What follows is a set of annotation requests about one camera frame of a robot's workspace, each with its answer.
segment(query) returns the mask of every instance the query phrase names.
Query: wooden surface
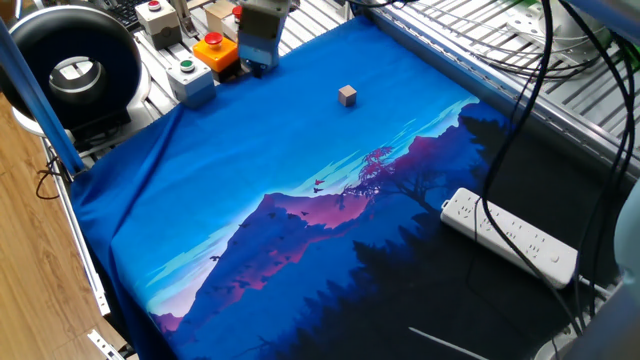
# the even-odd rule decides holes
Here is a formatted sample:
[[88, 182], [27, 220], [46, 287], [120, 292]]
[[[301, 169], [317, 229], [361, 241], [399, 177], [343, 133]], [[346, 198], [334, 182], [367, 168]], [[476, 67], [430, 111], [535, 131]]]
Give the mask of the wooden surface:
[[[104, 359], [87, 333], [124, 341], [100, 316], [60, 200], [35, 195], [45, 163], [0, 95], [0, 359]], [[50, 178], [41, 190], [56, 194]]]

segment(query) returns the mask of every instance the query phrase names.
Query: power outlet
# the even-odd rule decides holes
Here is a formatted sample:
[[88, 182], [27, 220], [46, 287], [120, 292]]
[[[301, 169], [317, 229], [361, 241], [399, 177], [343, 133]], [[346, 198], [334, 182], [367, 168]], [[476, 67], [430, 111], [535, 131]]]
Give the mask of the power outlet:
[[[505, 235], [554, 287], [562, 289], [569, 284], [578, 256], [575, 249], [494, 204], [489, 203], [489, 212]], [[458, 189], [450, 200], [442, 204], [440, 220], [471, 239], [477, 238], [481, 245], [533, 274], [491, 226], [480, 197], [473, 192]]]

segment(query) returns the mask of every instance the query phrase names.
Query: fabric mat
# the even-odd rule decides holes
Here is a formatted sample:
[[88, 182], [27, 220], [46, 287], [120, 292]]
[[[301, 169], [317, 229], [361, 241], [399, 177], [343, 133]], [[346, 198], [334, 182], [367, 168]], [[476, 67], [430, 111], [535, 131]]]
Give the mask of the fabric mat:
[[[201, 360], [467, 358], [409, 326], [524, 359], [566, 316], [538, 280], [439, 221], [458, 188], [480, 192], [506, 129], [356, 18], [264, 79], [178, 106], [78, 176], [72, 201], [142, 359], [172, 358], [167, 344]], [[491, 200], [575, 246], [592, 175], [525, 134]]]

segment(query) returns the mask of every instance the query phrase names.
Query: white control box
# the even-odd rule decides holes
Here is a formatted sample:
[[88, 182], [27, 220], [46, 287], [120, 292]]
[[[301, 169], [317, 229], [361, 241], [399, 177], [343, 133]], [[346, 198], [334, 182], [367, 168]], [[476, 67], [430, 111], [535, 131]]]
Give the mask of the white control box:
[[179, 43], [182, 40], [180, 20], [176, 10], [165, 0], [151, 0], [136, 6], [136, 15], [145, 30], [146, 37], [156, 50]]
[[173, 96], [187, 107], [198, 108], [216, 97], [211, 68], [193, 56], [172, 64], [167, 75]]
[[[569, 284], [578, 257], [574, 248], [494, 204], [489, 203], [489, 212], [505, 235], [554, 287], [562, 289]], [[533, 274], [491, 226], [480, 197], [473, 192], [464, 188], [458, 189], [453, 197], [442, 205], [440, 220], [471, 239], [477, 238], [481, 245]]]

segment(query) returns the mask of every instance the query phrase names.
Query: red button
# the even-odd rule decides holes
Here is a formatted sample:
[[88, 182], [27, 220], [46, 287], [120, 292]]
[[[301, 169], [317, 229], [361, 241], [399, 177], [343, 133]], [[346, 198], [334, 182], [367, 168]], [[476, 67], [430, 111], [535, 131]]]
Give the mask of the red button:
[[222, 34], [220, 33], [208, 33], [204, 37], [204, 42], [208, 45], [219, 45], [222, 43]]
[[242, 6], [234, 7], [232, 13], [236, 17], [236, 19], [240, 20], [240, 16], [242, 16]]
[[156, 0], [149, 1], [148, 6], [149, 6], [149, 10], [151, 10], [151, 11], [160, 10], [160, 8], [162, 7], [162, 6], [160, 6], [160, 2], [156, 1]]

